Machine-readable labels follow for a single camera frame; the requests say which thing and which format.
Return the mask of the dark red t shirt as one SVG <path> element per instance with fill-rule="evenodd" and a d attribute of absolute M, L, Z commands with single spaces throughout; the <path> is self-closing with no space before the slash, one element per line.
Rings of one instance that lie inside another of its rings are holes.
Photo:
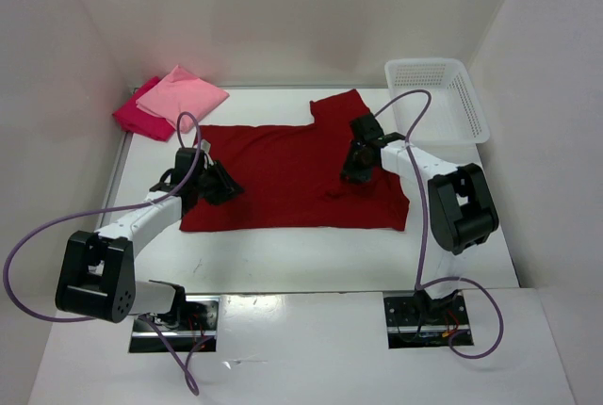
<path fill-rule="evenodd" d="M 349 90 L 309 104 L 308 125 L 205 125 L 211 156 L 243 193 L 220 205 L 200 201 L 182 219 L 186 233 L 266 228 L 404 231 L 410 202 L 399 177 L 382 169 L 370 182 L 344 182 L 350 122 L 368 108 Z"/>

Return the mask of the light pink t shirt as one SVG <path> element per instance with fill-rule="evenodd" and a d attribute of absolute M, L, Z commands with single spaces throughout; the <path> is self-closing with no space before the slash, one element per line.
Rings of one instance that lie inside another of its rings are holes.
<path fill-rule="evenodd" d="M 151 116 L 164 119 L 177 127 L 181 113 L 192 114 L 197 122 L 230 97 L 218 88 L 180 65 L 176 65 L 152 89 L 136 100 L 137 108 Z"/>

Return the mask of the magenta t shirt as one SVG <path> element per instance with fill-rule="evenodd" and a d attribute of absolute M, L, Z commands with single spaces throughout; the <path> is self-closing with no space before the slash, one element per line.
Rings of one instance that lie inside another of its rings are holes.
<path fill-rule="evenodd" d="M 149 79 L 112 116 L 124 132 L 131 132 L 155 141 L 168 141 L 175 129 L 163 118 L 150 115 L 137 106 L 138 98 L 154 88 L 160 79 L 157 76 Z"/>

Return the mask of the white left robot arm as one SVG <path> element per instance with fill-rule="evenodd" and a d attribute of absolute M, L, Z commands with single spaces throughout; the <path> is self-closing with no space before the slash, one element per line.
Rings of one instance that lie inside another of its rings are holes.
<path fill-rule="evenodd" d="M 199 201 L 220 205 L 242 194 L 221 162 L 196 168 L 176 190 L 151 188 L 144 206 L 94 233 L 77 231 L 67 242 L 55 304 L 60 311 L 119 323 L 127 316 L 156 315 L 176 320 L 186 307 L 179 284 L 136 279 L 135 260 L 142 250 Z"/>

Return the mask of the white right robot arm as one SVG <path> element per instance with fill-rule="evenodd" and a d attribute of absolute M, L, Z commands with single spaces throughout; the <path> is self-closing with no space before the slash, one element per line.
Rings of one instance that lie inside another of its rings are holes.
<path fill-rule="evenodd" d="M 456 165 L 396 137 L 350 143 L 341 177 L 370 182 L 376 169 L 416 182 L 422 212 L 413 299 L 425 321 L 442 315 L 478 246 L 498 229 L 499 219 L 483 170 Z"/>

